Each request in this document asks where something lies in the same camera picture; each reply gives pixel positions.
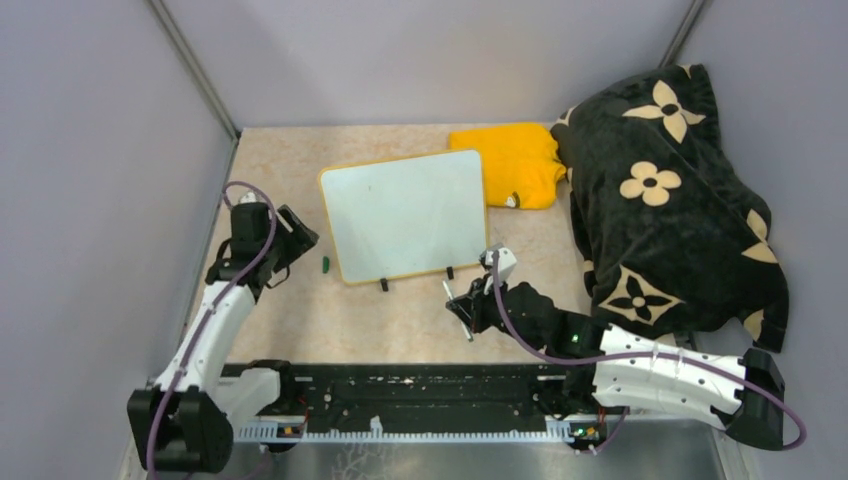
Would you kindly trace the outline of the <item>white marker pen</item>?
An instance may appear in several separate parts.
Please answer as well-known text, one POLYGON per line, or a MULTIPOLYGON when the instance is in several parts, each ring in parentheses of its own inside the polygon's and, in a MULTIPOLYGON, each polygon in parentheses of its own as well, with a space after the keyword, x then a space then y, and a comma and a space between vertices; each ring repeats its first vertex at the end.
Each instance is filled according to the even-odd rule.
POLYGON ((466 310, 457 302, 449 282, 447 280, 443 280, 442 286, 448 297, 448 301, 445 304, 445 308, 452 312, 459 319, 466 340, 469 343, 472 343, 474 341, 474 338, 472 329, 469 325, 471 317, 466 312, 466 310))

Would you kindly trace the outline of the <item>yellow-framed whiteboard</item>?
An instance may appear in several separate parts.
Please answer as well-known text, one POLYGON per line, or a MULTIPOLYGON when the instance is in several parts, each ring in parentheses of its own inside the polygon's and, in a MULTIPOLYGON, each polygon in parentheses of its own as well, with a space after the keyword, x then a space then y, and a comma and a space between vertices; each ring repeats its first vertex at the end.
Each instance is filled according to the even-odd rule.
POLYGON ((318 184, 347 285, 469 267, 489 244, 475 150, 328 167, 318 184))

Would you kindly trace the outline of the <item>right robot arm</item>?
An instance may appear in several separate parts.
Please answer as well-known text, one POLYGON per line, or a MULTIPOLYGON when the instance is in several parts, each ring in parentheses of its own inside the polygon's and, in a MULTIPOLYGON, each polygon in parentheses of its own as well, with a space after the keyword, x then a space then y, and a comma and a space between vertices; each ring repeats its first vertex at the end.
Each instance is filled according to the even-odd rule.
POLYGON ((496 328, 536 359, 574 370, 563 398, 576 412, 595 405, 652 410, 702 422, 760 450, 790 446, 785 382, 766 352, 729 356, 674 347, 561 310, 527 283, 494 287, 490 277, 478 278, 461 295, 447 282, 442 287, 445 308, 467 339, 496 328))

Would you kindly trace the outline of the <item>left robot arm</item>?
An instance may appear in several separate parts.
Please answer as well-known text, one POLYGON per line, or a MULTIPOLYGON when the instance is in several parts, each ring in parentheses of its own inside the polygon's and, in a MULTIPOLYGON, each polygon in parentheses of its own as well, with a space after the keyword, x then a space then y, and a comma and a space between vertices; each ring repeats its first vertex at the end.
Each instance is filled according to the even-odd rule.
POLYGON ((136 389, 127 413, 142 467, 219 473, 235 435, 270 408, 292 411, 300 399, 289 362, 229 365, 234 340, 272 277, 312 249, 319 236, 286 205, 252 201, 230 211, 231 235, 204 279, 200 309, 175 356, 151 385, 136 389))

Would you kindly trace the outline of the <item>folded yellow cloth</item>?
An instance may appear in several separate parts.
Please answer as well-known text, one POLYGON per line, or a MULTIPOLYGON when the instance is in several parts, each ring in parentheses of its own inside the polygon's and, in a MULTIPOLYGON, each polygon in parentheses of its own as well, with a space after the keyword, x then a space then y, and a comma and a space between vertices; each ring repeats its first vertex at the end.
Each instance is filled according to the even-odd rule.
POLYGON ((489 207, 543 210, 557 197, 567 168, 558 143, 539 123, 512 123, 453 131, 451 150, 480 154, 485 201, 489 207))

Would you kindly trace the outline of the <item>black floral blanket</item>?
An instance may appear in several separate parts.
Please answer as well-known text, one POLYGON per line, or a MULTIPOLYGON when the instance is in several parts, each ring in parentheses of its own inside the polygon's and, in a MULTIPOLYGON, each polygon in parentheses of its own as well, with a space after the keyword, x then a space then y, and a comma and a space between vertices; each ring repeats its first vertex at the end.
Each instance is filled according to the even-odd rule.
POLYGON ((651 339, 736 319, 757 348, 783 349, 790 296, 771 210, 723 150, 703 65, 621 80, 551 135, 594 317, 651 339))

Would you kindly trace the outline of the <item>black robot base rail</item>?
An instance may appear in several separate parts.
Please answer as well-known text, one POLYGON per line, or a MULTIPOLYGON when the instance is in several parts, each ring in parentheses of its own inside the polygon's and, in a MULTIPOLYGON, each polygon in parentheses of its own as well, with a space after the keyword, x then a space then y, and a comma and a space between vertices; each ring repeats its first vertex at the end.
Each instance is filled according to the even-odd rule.
POLYGON ((598 454, 620 431, 588 375, 550 364, 274 362, 279 399, 235 428, 273 452, 321 443, 564 443, 598 454))

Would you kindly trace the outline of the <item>left metal corner post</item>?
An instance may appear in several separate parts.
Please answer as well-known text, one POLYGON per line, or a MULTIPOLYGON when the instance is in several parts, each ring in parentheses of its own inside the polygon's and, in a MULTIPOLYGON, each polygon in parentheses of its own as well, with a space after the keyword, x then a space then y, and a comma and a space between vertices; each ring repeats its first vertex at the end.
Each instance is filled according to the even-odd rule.
POLYGON ((188 39, 183 34, 167 2, 163 0, 145 0, 144 3, 153 14, 178 61, 186 70, 190 80, 213 117, 228 137, 232 141, 238 142, 241 138, 241 131, 233 121, 213 82, 207 75, 206 70, 203 68, 188 39))

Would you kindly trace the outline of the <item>metal corner post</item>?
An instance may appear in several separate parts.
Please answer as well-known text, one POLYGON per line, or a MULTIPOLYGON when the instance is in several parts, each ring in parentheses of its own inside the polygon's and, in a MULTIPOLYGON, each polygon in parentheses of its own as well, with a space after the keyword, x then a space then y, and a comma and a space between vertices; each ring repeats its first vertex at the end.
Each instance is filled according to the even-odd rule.
POLYGON ((233 121, 213 82, 207 75, 206 70, 203 68, 188 39, 183 34, 167 2, 163 0, 145 0, 144 3, 153 14, 178 61, 186 70, 190 80, 213 117, 228 137, 232 141, 238 142, 241 138, 241 131, 233 121))
POLYGON ((694 30, 699 18, 705 7, 708 6, 708 1, 706 0, 692 0, 689 3, 689 6, 683 15, 671 41, 669 42, 665 52, 659 62, 658 67, 664 68, 671 64, 674 64, 694 30))

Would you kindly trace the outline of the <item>right metal corner post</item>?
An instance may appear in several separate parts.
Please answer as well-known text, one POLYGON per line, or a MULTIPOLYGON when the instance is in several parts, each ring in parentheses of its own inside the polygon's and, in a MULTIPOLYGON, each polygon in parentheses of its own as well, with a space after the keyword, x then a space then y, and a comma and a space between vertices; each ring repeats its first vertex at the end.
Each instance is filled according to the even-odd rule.
POLYGON ((705 7, 708 6, 708 1, 706 0, 692 0, 689 3, 689 6, 683 15, 671 41, 669 42, 665 52, 659 62, 658 67, 664 68, 671 64, 674 64, 694 30, 699 18, 705 7))

